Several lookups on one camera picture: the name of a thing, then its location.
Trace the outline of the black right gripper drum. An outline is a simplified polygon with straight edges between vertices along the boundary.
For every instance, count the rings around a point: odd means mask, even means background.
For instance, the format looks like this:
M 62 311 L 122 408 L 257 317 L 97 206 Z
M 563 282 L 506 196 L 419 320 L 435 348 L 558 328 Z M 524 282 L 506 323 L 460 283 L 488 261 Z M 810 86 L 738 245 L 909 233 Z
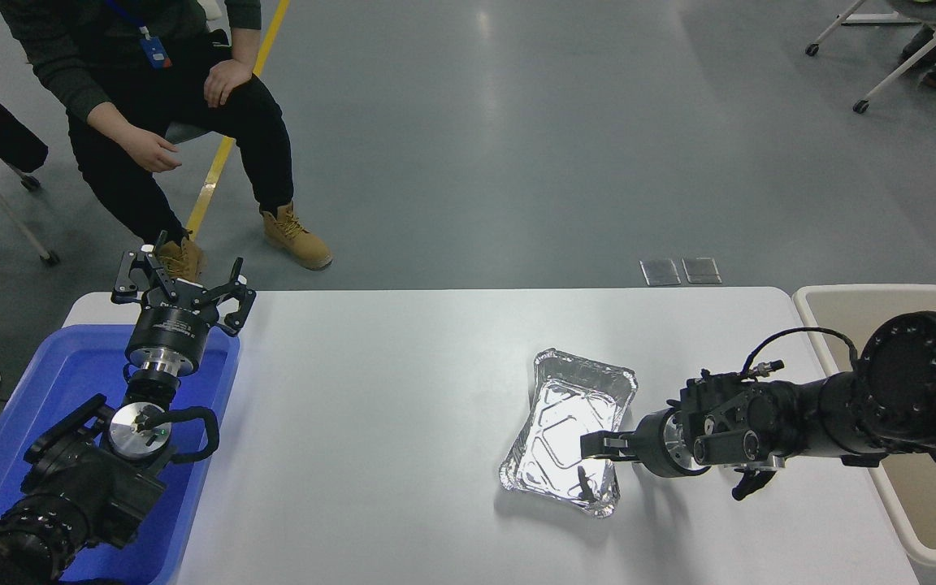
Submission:
M 675 414 L 674 409 L 653 412 L 653 414 L 643 416 L 635 429 L 639 445 L 636 449 L 639 462 L 650 473 L 668 479 L 678 478 L 680 475 L 677 463 L 666 449 L 664 437 L 666 423 L 673 414 Z

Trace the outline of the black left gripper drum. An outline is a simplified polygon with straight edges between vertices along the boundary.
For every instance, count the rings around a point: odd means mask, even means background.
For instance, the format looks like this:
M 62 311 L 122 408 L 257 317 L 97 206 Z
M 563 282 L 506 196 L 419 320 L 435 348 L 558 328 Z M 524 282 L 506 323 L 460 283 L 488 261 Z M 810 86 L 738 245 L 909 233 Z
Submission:
M 153 349 L 167 349 L 186 362 L 200 362 L 212 327 L 213 323 L 192 310 L 171 305 L 145 308 L 128 342 L 127 359 L 145 362 Z

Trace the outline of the person's right hand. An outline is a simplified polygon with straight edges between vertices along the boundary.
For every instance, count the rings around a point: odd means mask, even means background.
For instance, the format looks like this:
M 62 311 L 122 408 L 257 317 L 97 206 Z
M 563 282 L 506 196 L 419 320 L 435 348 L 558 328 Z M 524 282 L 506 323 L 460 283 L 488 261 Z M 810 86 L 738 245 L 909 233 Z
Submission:
M 177 158 L 177 145 L 152 131 L 130 126 L 120 129 L 114 141 L 137 166 L 151 173 L 172 171 L 182 166 Z

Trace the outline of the person's left hand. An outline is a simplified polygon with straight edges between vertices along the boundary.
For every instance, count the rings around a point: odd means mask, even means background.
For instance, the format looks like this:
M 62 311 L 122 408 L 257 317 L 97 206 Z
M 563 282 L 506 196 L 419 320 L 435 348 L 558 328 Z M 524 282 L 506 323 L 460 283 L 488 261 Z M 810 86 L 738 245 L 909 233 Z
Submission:
M 253 64 L 234 58 L 223 60 L 212 66 L 205 78 L 203 97 L 209 108 L 223 106 L 231 93 L 248 83 L 254 74 Z

